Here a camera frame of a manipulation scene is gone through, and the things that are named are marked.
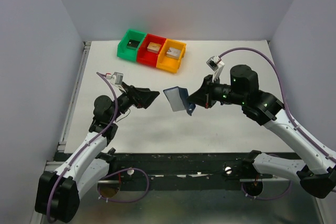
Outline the blue leather card holder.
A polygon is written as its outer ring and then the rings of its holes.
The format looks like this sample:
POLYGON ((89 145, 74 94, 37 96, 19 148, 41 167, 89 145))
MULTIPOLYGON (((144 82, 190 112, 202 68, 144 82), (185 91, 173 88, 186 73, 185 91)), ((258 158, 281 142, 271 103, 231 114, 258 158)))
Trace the blue leather card holder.
POLYGON ((187 88, 176 86, 163 90, 163 93, 173 112, 186 111, 189 116, 192 116, 196 105, 187 101, 189 97, 187 88))

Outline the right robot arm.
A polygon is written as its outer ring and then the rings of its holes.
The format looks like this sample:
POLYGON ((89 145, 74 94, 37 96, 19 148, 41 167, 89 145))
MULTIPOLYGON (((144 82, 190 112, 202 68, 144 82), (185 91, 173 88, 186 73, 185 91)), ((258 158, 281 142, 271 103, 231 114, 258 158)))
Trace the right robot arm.
POLYGON ((321 199, 335 188, 335 163, 332 161, 335 152, 324 147, 302 126, 291 122, 285 105, 273 94, 259 89, 258 74, 251 67, 232 67, 230 84, 221 84, 207 75, 187 101, 206 109, 216 102, 240 105, 249 119, 276 134, 299 156, 299 160, 289 160, 251 151, 241 165, 246 177, 275 175, 299 183, 307 193, 321 199))

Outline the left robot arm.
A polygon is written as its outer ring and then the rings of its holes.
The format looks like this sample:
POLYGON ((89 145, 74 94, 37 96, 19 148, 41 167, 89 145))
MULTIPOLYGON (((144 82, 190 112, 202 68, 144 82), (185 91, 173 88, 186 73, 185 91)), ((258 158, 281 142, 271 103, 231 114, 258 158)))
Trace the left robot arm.
POLYGON ((117 132, 115 120, 132 106, 148 108, 160 94, 126 83, 120 90, 121 95, 114 99, 107 95, 95 99, 92 123, 84 141, 62 165, 40 176, 35 211, 44 214, 49 223, 70 222, 90 187, 101 178, 112 179, 116 175, 115 164, 102 154, 117 132))

